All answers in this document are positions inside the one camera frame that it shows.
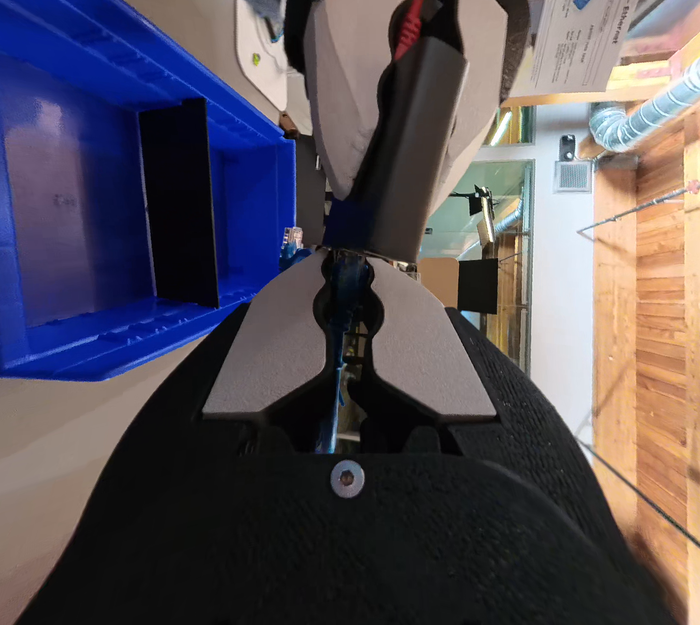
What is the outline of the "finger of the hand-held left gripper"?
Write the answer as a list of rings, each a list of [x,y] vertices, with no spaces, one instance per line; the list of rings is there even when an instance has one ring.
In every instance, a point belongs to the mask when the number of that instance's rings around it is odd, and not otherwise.
[[[447,199],[477,153],[500,97],[508,16],[496,0],[426,0],[422,8],[429,42],[426,111],[428,149],[424,226]]]
[[[334,197],[346,199],[379,120],[378,83],[390,64],[389,28],[405,0],[319,0],[304,32],[316,150]]]

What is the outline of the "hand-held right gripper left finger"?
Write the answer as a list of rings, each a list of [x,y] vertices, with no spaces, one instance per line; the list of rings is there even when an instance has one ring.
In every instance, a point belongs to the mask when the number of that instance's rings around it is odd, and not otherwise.
[[[314,390],[327,363],[314,301],[326,285],[321,248],[278,274],[251,301],[202,409],[206,420],[323,418],[334,394]]]

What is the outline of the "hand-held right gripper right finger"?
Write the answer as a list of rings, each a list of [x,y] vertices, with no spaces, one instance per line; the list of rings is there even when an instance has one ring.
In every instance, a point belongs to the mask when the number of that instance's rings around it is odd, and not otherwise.
[[[377,377],[439,420],[491,420],[496,411],[442,303],[389,263],[371,263],[382,322],[372,337]]]

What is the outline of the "black ethernet coupler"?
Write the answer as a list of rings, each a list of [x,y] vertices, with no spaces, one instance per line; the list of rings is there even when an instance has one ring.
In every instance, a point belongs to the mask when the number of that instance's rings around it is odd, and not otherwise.
[[[461,52],[432,36],[392,64],[345,249],[416,261],[466,71]]]

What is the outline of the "blue storage bin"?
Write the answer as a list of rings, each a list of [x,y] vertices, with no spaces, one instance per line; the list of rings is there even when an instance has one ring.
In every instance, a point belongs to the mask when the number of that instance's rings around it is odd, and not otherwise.
[[[155,293],[139,114],[206,100],[220,308]],[[278,270],[295,146],[123,0],[1,0],[1,376],[104,381]]]

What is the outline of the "white stand base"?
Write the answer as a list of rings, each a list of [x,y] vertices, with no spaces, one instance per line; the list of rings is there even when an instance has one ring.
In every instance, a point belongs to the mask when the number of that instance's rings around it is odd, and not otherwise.
[[[235,0],[234,22],[235,51],[243,75],[278,111],[284,112],[288,100],[284,26],[260,16],[245,0]],[[253,53],[261,56],[258,67],[251,61]]]

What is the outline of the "printed instruction sheet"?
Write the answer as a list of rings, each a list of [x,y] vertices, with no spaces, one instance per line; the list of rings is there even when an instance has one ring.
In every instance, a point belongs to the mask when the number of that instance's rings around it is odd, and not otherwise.
[[[604,91],[640,0],[544,0],[509,101]]]

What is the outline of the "black light stand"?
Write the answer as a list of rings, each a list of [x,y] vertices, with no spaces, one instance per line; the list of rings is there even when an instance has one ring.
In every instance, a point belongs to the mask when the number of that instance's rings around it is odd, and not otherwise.
[[[482,222],[477,226],[481,247],[484,249],[495,244],[494,200],[491,190],[485,186],[475,185],[472,192],[451,192],[449,198],[467,199],[470,216],[482,214]]]

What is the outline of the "black bin divider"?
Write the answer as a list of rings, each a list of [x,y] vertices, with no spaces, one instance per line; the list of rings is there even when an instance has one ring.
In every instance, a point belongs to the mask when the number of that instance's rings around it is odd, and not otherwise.
[[[220,308],[206,100],[139,114],[158,297]]]

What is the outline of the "metal ceiling rod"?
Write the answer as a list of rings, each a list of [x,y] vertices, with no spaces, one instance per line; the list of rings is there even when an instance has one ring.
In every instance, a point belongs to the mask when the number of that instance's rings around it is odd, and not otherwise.
[[[668,202],[678,202],[680,198],[684,197],[687,194],[691,195],[698,195],[699,194],[699,181],[698,180],[693,180],[689,181],[684,188],[682,189],[677,189],[672,192],[668,192],[666,194],[663,194],[660,197],[653,198],[652,200],[648,200],[640,205],[637,205],[633,208],[626,209],[625,211],[618,212],[617,214],[611,215],[607,218],[601,219],[600,221],[596,221],[591,225],[588,225],[586,227],[582,227],[576,231],[577,235],[584,235],[589,231],[592,231],[598,227],[602,227],[607,224],[612,224],[620,221],[621,219],[637,214],[639,212],[642,212],[646,209],[651,209],[656,206],[660,206],[663,204],[666,204]]]

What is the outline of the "small wall vent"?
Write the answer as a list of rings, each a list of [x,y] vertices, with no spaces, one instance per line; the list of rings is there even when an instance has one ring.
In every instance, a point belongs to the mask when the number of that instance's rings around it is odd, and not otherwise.
[[[594,163],[586,160],[559,160],[554,163],[553,194],[584,193],[593,189]]]

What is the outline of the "silver air duct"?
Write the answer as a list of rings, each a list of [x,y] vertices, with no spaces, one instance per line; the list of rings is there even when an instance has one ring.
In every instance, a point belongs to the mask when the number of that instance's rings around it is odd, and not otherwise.
[[[592,104],[590,132],[604,151],[627,153],[698,102],[699,59],[696,59],[675,84],[647,100],[632,114],[627,114],[620,104]]]

